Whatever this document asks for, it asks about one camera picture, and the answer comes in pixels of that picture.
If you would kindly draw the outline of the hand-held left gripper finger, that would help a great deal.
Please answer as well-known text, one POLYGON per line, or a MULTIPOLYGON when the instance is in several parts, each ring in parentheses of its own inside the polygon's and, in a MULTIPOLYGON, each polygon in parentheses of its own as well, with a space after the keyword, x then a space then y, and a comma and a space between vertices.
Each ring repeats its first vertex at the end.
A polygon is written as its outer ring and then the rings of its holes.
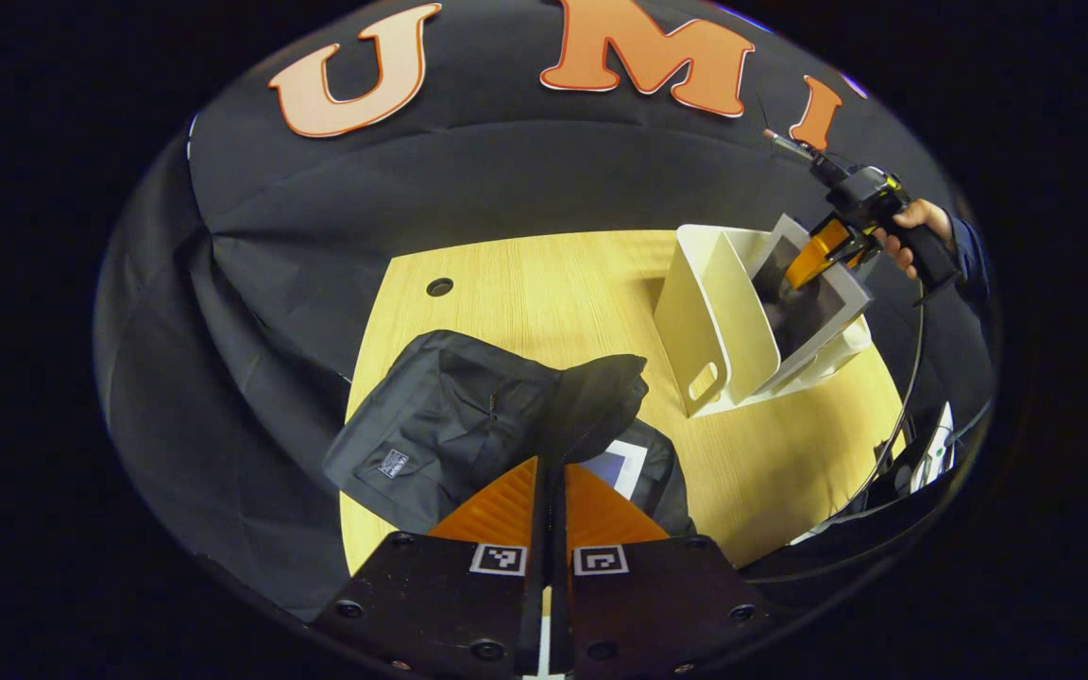
POLYGON ((547 473, 531 459, 426 534, 392 531, 316 619, 390 676, 536 673, 547 586, 547 473))
POLYGON ((772 608, 712 537, 666 534, 586 468, 557 482, 552 672, 696 676, 772 632, 772 608))

